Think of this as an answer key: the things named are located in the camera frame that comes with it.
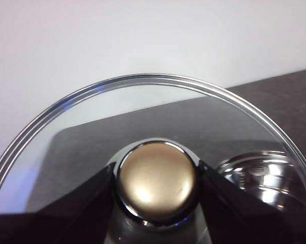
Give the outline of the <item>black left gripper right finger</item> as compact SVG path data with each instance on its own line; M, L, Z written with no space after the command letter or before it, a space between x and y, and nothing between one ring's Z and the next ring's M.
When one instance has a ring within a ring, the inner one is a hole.
M306 243L306 209L280 211L199 162L199 202L212 243Z

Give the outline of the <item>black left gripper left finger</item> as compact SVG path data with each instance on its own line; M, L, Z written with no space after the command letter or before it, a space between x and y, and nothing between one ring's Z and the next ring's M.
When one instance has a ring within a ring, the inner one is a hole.
M0 243L104 243L114 207L114 166L36 212L0 214Z

